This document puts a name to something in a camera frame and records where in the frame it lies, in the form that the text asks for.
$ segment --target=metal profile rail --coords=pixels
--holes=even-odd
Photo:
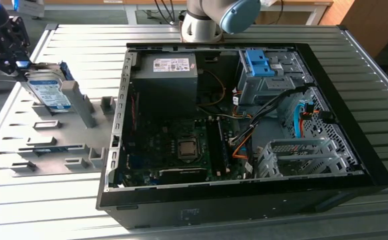
[[[177,29],[164,25],[58,25],[46,30],[36,62],[68,62],[90,99],[116,96],[127,43],[179,42]],[[227,42],[308,43],[388,169],[388,77],[349,32],[333,26],[255,25]],[[17,84],[0,113],[0,149],[24,134],[17,111],[29,111],[28,94]],[[0,155],[0,161],[12,156]],[[235,239],[387,239],[388,188],[355,198],[320,214],[220,222],[128,232],[94,209],[100,173],[12,178],[0,170],[0,239],[235,238]]]

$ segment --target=sticker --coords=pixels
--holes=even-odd
[[[281,64],[269,64],[272,69],[283,69]]]
[[[156,58],[153,60],[153,72],[188,72],[188,58]]]
[[[236,96],[232,97],[232,104],[239,106],[239,98]]]
[[[180,220],[197,221],[200,218],[200,208],[180,210]]]
[[[245,162],[245,164],[244,164],[244,168],[245,168],[245,170],[247,170],[249,173],[252,173],[253,167],[252,167],[252,165],[251,165],[248,162]]]
[[[50,149],[36,149],[34,151],[38,152],[38,153],[49,153],[49,152],[52,152]]]
[[[60,91],[60,84],[56,80],[29,80],[29,87],[44,105],[50,109],[64,110],[70,108],[70,102]]]

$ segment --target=yellow wire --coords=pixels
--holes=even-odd
[[[203,71],[207,72],[207,73],[209,73],[213,76],[213,78],[216,79],[216,81],[219,81],[219,84],[220,84],[220,87],[221,87],[221,96],[220,96],[220,99],[217,101],[215,101],[215,102],[199,104],[199,106],[205,107],[205,106],[212,106],[212,105],[217,104],[224,99],[224,97],[225,97],[225,87],[224,87],[224,84],[223,84],[223,81],[220,80],[220,78],[209,70],[205,70],[204,69]]]
[[[233,108],[232,108],[232,115],[235,116],[235,117],[243,117],[243,115],[239,115],[237,113],[236,113],[236,107],[237,106],[233,106]],[[247,114],[245,115],[249,119],[252,118],[252,115],[251,114]]]

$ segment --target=red wire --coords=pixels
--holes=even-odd
[[[304,119],[300,119],[299,121],[299,129],[300,129],[300,137],[304,137],[304,128],[303,128],[303,123],[304,123]]]

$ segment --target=motherboard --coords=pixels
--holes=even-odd
[[[227,146],[233,124],[228,117],[141,121],[121,180],[153,186],[241,179],[243,163]]]

